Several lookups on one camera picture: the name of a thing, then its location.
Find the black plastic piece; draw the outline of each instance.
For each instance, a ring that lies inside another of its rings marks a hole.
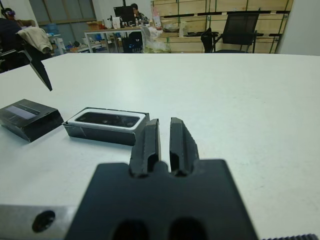
[[[153,119],[145,125],[140,137],[132,148],[130,173],[134,177],[145,177],[161,160],[159,120]]]
[[[299,235],[299,236],[292,236],[292,237],[268,238],[264,240],[319,240],[319,238],[314,234],[308,234],[308,235]]]
[[[42,54],[41,52],[36,52],[36,50],[31,45],[24,45],[24,54],[27,56],[27,58],[30,61],[30,66],[34,70],[34,72],[37,74],[37,76],[40,78],[40,80],[44,83],[44,85],[52,91],[52,86],[50,79],[48,77],[47,71],[45,69],[45,66],[42,64],[41,59],[39,58],[39,54]]]
[[[184,122],[176,117],[170,124],[170,166],[176,176],[192,173],[194,164],[199,161],[198,147]]]
[[[226,162],[199,160],[182,120],[174,117],[170,125],[174,175],[159,160],[154,119],[132,148],[129,166],[98,165],[65,240],[258,240]]]

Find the office chair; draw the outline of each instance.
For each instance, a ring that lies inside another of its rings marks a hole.
[[[255,32],[259,14],[257,13],[231,13],[228,15],[223,33],[212,32],[208,28],[202,35],[201,41],[205,53],[248,53],[253,44],[252,53],[255,53],[256,38],[263,36]],[[246,51],[222,49],[216,51],[216,44],[222,38],[224,44],[247,45]]]

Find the black mesh chair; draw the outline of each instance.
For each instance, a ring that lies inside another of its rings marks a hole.
[[[5,61],[5,66],[7,68],[5,71],[13,70],[30,64],[44,85],[46,85],[46,87],[52,91],[52,86],[47,71],[41,62],[42,60],[51,58],[50,53],[44,54],[40,52],[35,47],[23,40],[19,34],[16,34],[15,36],[16,46],[14,49],[0,53],[0,60]]]
[[[205,53],[247,53],[252,44],[252,53],[254,53],[257,36],[263,36],[255,32],[258,17],[258,13],[230,13],[223,34],[219,36],[218,32],[212,32],[209,28],[201,35]],[[216,51],[216,44],[221,38],[224,44],[246,45],[247,49],[246,51],[227,49]]]

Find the desk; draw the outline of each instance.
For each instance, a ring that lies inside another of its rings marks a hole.
[[[260,238],[320,235],[320,57],[278,54],[64,54],[0,74],[0,107],[23,98],[184,120],[201,159],[226,159]],[[97,164],[131,147],[70,138],[63,126],[27,143],[0,127],[0,204],[77,206]]]
[[[53,35],[53,36],[48,36],[49,40],[54,40],[54,41],[55,41],[55,45],[56,45],[56,47],[58,48],[60,55],[63,55],[63,54],[64,54],[64,50],[63,50],[63,48],[61,47],[60,42],[58,41],[58,38],[59,38],[59,37],[61,37],[61,34],[56,34],[56,35]]]
[[[106,40],[106,48],[107,48],[108,52],[110,52],[109,47],[108,47],[107,34],[113,34],[115,49],[116,49],[116,52],[118,53],[119,47],[118,47],[117,38],[116,38],[115,33],[132,33],[132,32],[141,32],[141,29],[138,26],[138,27],[124,27],[124,28],[117,28],[117,29],[89,30],[89,31],[85,31],[84,35],[85,35],[85,38],[88,42],[89,51],[90,51],[90,53],[93,53],[94,51],[92,49],[88,35],[90,35],[90,34],[103,34],[104,39]]]

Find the cardboard box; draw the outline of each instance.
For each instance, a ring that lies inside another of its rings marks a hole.
[[[96,129],[92,127],[76,126],[68,122],[77,114],[88,109],[92,109],[92,112],[95,112],[95,110],[110,110],[110,111],[144,114],[145,118],[143,119],[143,121],[141,121],[141,123],[138,126],[136,126],[133,132],[121,132],[119,130]],[[90,139],[90,140],[109,142],[109,143],[115,143],[115,144],[123,144],[123,145],[129,145],[129,146],[135,145],[136,139],[139,137],[140,133],[145,128],[146,123],[150,120],[149,113],[145,113],[145,112],[122,111],[122,110],[95,108],[95,107],[86,107],[80,112],[78,112],[77,114],[75,114],[73,117],[71,117],[69,120],[63,123],[64,128],[70,137]]]
[[[102,21],[88,21],[86,24],[88,24],[88,27],[91,31],[96,31],[100,30],[100,26],[102,26]]]
[[[57,109],[27,99],[0,109],[0,124],[30,143],[63,122]]]

